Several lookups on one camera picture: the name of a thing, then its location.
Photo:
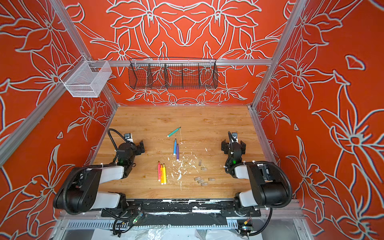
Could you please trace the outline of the blue pen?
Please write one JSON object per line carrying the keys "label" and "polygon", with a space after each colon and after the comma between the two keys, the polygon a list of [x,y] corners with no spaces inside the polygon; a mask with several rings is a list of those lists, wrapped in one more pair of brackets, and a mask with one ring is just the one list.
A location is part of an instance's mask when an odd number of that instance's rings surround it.
{"label": "blue pen", "polygon": [[177,154],[177,139],[174,140],[174,150],[173,150],[173,155],[175,156]]}

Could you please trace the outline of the green pen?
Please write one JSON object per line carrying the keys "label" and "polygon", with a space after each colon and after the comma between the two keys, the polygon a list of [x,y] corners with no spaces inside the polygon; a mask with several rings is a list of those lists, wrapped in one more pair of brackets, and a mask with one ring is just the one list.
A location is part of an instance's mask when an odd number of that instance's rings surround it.
{"label": "green pen", "polygon": [[173,135],[174,135],[175,133],[177,133],[180,129],[181,129],[181,127],[176,128],[176,129],[173,130],[171,133],[169,133],[169,134],[167,135],[167,137],[169,138],[169,137],[173,136]]}

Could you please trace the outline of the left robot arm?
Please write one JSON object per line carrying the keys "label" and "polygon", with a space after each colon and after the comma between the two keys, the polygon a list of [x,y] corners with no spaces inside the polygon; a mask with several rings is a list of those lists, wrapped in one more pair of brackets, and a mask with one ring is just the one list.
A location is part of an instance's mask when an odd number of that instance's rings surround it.
{"label": "left robot arm", "polygon": [[135,144],[131,134],[122,135],[112,128],[107,134],[115,150],[112,162],[73,168],[54,197],[54,209],[70,215],[101,210],[107,216],[118,218],[129,209],[125,194],[102,192],[99,187],[127,178],[136,166],[135,158],[145,153],[144,142]]}

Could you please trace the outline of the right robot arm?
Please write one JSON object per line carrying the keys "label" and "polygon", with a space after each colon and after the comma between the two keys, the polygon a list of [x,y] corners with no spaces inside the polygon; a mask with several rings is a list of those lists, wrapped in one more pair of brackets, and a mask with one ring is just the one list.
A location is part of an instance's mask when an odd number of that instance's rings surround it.
{"label": "right robot arm", "polygon": [[251,209],[280,209],[292,200],[292,184],[284,171],[269,161],[243,161],[246,144],[238,140],[237,133],[228,132],[229,141],[222,141],[221,150],[228,158],[225,173],[234,179],[250,182],[251,189],[235,194],[234,210],[246,214]]}

